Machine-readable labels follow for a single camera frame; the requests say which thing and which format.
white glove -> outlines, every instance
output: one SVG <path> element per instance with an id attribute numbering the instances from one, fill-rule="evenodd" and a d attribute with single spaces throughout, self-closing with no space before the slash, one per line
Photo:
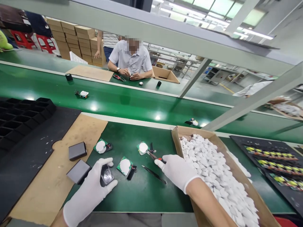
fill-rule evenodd
<path id="1" fill-rule="evenodd" d="M 77 227 L 118 184 L 117 180 L 113 180 L 107 186 L 101 187 L 101 169 L 106 164 L 113 166 L 113 158 L 99 159 L 79 190 L 64 205 L 63 216 L 68 227 Z"/>
<path id="2" fill-rule="evenodd" d="M 166 164 L 158 159 L 155 159 L 155 164 L 161 168 L 165 176 L 186 194 L 186 187 L 189 182 L 200 176 L 195 169 L 176 154 L 164 155 L 162 158 L 166 161 Z"/>

ceiling light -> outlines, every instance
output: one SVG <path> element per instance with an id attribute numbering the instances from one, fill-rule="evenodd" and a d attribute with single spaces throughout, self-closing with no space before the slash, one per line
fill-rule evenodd
<path id="1" fill-rule="evenodd" d="M 243 31 L 246 32 L 246 33 L 252 34 L 252 35 L 256 35 L 256 36 L 265 38 L 265 39 L 269 39 L 269 40 L 273 39 L 273 37 L 270 37 L 270 36 L 267 36 L 267 35 L 263 35 L 261 33 L 254 32 L 254 31 L 251 31 L 251 30 L 246 29 L 246 28 L 243 28 Z"/>
<path id="2" fill-rule="evenodd" d="M 198 13 L 198 12 L 196 12 L 196 11 L 194 11 L 194 10 L 191 10 L 191 9 L 188 9 L 188 8 L 185 8 L 185 7 L 182 7 L 182 6 L 173 4 L 173 3 L 169 3 L 169 5 L 172 6 L 173 8 L 187 11 L 187 12 L 192 13 L 192 14 L 194 14 L 194 15 L 197 15 L 197 16 L 199 16 L 199 17 L 201 17 L 201 18 L 205 17 L 205 14 Z"/>
<path id="3" fill-rule="evenodd" d="M 242 37 L 245 37 L 245 38 L 247 38 L 247 37 L 248 37 L 248 35 L 244 35 L 244 34 L 239 33 L 239 32 L 234 32 L 234 34 L 235 34 L 235 35 L 242 36 Z"/>

tan cardboard mat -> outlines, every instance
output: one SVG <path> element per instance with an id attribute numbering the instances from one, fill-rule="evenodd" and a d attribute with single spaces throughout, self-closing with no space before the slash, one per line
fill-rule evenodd
<path id="1" fill-rule="evenodd" d="M 62 140 L 53 144 L 53 153 L 23 193 L 9 216 L 50 226 L 74 183 L 66 173 L 76 164 L 68 158 L 68 147 L 85 142 L 87 161 L 107 121 L 81 113 Z"/>
<path id="2" fill-rule="evenodd" d="M 92 79 L 104 80 L 104 81 L 110 81 L 111 77 L 114 74 L 113 72 L 106 71 L 103 69 L 97 69 L 97 68 L 82 66 L 82 65 L 78 65 L 68 70 L 66 73 L 92 78 Z"/>

cardboard box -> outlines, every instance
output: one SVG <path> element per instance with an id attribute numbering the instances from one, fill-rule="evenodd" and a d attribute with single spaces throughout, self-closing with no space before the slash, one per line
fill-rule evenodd
<path id="1" fill-rule="evenodd" d="M 58 27 L 62 27 L 60 20 L 47 18 L 47 22 L 49 25 L 55 25 Z"/>
<path id="2" fill-rule="evenodd" d="M 98 67 L 102 67 L 102 65 L 100 65 L 100 64 L 96 64 L 96 63 L 92 63 L 92 65 L 94 65 L 94 66 L 98 66 Z"/>
<path id="3" fill-rule="evenodd" d="M 82 54 L 92 56 L 91 49 L 80 46 L 80 50 Z"/>
<path id="4" fill-rule="evenodd" d="M 62 37 L 62 36 L 55 36 L 54 34 L 53 34 L 53 37 L 54 37 L 54 39 L 55 39 L 56 41 L 66 42 L 65 37 Z"/>
<path id="5" fill-rule="evenodd" d="M 49 25 L 51 31 L 56 31 L 56 32 L 63 32 L 63 29 L 61 26 L 56 26 L 56 25 Z"/>
<path id="6" fill-rule="evenodd" d="M 95 54 L 96 54 L 97 51 L 98 51 L 97 49 L 92 49 L 92 56 L 95 56 Z"/>
<path id="7" fill-rule="evenodd" d="M 71 44 L 75 44 L 75 45 L 79 45 L 77 40 L 70 39 L 70 38 L 66 38 L 66 42 L 71 43 Z"/>
<path id="8" fill-rule="evenodd" d="M 156 66 L 153 66 L 152 70 L 153 70 L 153 75 L 154 75 L 155 79 L 165 80 L 165 81 L 176 83 L 176 84 L 180 83 L 179 80 L 174 75 L 174 73 L 170 70 L 158 68 Z"/>
<path id="9" fill-rule="evenodd" d="M 65 35 L 69 39 L 78 40 L 78 36 L 76 36 L 76 35 L 71 35 L 71 34 L 68 34 L 68 33 L 66 33 Z"/>
<path id="10" fill-rule="evenodd" d="M 81 51 L 79 49 L 76 48 L 70 48 L 70 51 L 73 52 L 75 55 L 77 55 L 78 57 L 82 58 L 81 55 Z"/>
<path id="11" fill-rule="evenodd" d="M 61 50 L 69 51 L 69 47 L 66 42 L 61 42 L 61 41 L 56 41 L 56 42 L 57 42 L 57 46 L 58 46 L 60 52 L 61 52 Z"/>
<path id="12" fill-rule="evenodd" d="M 63 32 L 52 31 L 53 36 L 61 36 L 65 38 L 65 34 Z"/>
<path id="13" fill-rule="evenodd" d="M 78 40 L 79 40 L 80 43 L 91 45 L 91 42 L 87 39 L 78 38 Z"/>
<path id="14" fill-rule="evenodd" d="M 66 60 L 70 60 L 69 51 L 60 51 L 61 57 Z"/>
<path id="15" fill-rule="evenodd" d="M 73 24 L 73 23 L 69 23 L 69 22 L 65 22 L 65 21 L 62 21 L 61 25 L 63 28 L 67 28 L 70 30 L 75 30 L 75 26 L 78 26 L 77 24 Z"/>
<path id="16" fill-rule="evenodd" d="M 76 35 L 76 31 L 75 30 L 71 30 L 68 28 L 63 28 L 64 33 L 70 34 L 70 35 Z"/>
<path id="17" fill-rule="evenodd" d="M 277 223 L 276 219 L 271 214 L 268 207 L 265 205 L 263 199 L 257 192 L 257 190 L 253 187 L 253 185 L 249 182 L 248 178 L 242 172 L 242 170 L 238 167 L 238 165 L 234 162 L 234 160 L 227 153 L 226 147 L 224 143 L 220 140 L 220 138 L 213 132 L 205 131 L 202 129 L 195 129 L 183 126 L 176 126 L 172 132 L 172 137 L 174 144 L 176 146 L 177 154 L 183 157 L 182 146 L 180 143 L 180 138 L 184 136 L 189 139 L 192 134 L 201 135 L 203 138 L 209 139 L 214 145 L 218 147 L 218 152 L 222 152 L 224 154 L 224 158 L 226 159 L 226 164 L 230 167 L 230 171 L 233 173 L 233 176 L 236 180 L 243 185 L 245 185 L 245 190 L 248 193 L 248 197 L 252 198 L 255 204 L 255 207 L 259 210 L 257 212 L 260 217 L 259 223 L 261 227 L 279 227 L 280 225 Z M 213 226 L 212 223 L 209 222 L 207 216 L 200 210 L 200 208 L 191 200 L 193 211 L 196 216 L 196 220 L 199 227 L 204 226 Z"/>
<path id="18" fill-rule="evenodd" d="M 71 43 L 67 43 L 69 48 L 76 48 L 76 49 L 80 49 L 79 45 L 77 44 L 71 44 Z"/>
<path id="19" fill-rule="evenodd" d="M 91 39 L 93 37 L 95 37 L 95 34 L 90 33 L 90 34 L 82 34 L 82 33 L 77 33 L 78 38 L 82 38 L 82 39 Z"/>
<path id="20" fill-rule="evenodd" d="M 94 58 L 94 57 L 92 57 L 92 62 L 94 64 L 102 65 L 102 58 Z"/>
<path id="21" fill-rule="evenodd" d="M 92 63 L 92 57 L 89 56 L 89 55 L 84 55 L 84 54 L 82 54 L 82 59 L 83 59 L 84 61 L 87 61 L 88 63 Z"/>

metal bar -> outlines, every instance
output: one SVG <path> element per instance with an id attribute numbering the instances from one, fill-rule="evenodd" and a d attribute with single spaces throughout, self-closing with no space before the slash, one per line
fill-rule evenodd
<path id="1" fill-rule="evenodd" d="M 220 117 L 214 119 L 205 127 L 204 130 L 216 131 L 228 123 L 238 119 L 247 114 L 251 110 L 263 105 L 269 100 L 291 90 L 298 84 L 303 82 L 303 62 L 296 65 L 278 79 L 273 81 L 266 88 L 261 89 L 256 94 L 248 99 L 243 99 L 237 106 L 222 114 Z"/>
<path id="2" fill-rule="evenodd" d="M 196 82 L 196 80 L 202 75 L 202 73 L 204 72 L 204 70 L 211 63 L 211 61 L 212 61 L 211 59 L 204 58 L 204 60 L 201 62 L 201 65 L 199 66 L 199 68 L 195 71 L 195 73 L 193 74 L 193 76 L 190 78 L 190 80 L 187 82 L 187 84 L 182 89 L 182 91 L 181 91 L 180 95 L 178 96 L 178 98 L 183 98 L 186 95 L 186 93 L 188 92 L 188 90 L 192 87 L 192 85 Z"/>

